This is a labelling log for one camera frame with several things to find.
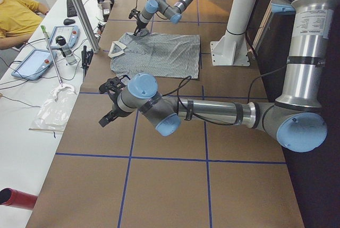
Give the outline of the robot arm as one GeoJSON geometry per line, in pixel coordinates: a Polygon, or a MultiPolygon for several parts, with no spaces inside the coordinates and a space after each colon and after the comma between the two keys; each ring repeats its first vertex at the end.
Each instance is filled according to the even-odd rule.
{"type": "Polygon", "coordinates": [[[112,100],[112,109],[99,121],[106,126],[139,111],[162,135],[193,117],[221,126],[245,125],[274,138],[281,146],[305,153],[327,139],[317,94],[325,65],[328,35],[339,0],[274,0],[274,12],[294,12],[294,26],[282,94],[273,103],[246,104],[184,99],[161,95],[154,76],[135,75],[127,84],[108,79],[99,87],[112,100]]]}
{"type": "Polygon", "coordinates": [[[141,11],[138,11],[135,7],[129,14],[129,19],[135,18],[137,20],[137,26],[133,35],[137,36],[142,29],[146,28],[149,21],[157,12],[160,12],[173,24],[177,24],[182,18],[182,13],[192,1],[193,0],[178,0],[174,5],[169,5],[166,0],[147,0],[141,11]]]}

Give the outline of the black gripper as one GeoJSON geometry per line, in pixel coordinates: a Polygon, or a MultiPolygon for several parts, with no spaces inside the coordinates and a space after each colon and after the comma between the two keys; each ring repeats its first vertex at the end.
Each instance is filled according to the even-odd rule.
{"type": "Polygon", "coordinates": [[[146,27],[146,24],[138,19],[137,20],[137,27],[134,30],[133,35],[137,36],[137,34],[138,34],[139,37],[146,36],[147,35],[147,29],[145,27],[146,27]]]}
{"type": "Polygon", "coordinates": [[[113,122],[118,117],[127,117],[127,112],[122,110],[118,105],[118,101],[114,101],[112,110],[99,120],[99,124],[105,127],[109,123],[113,122]]]}

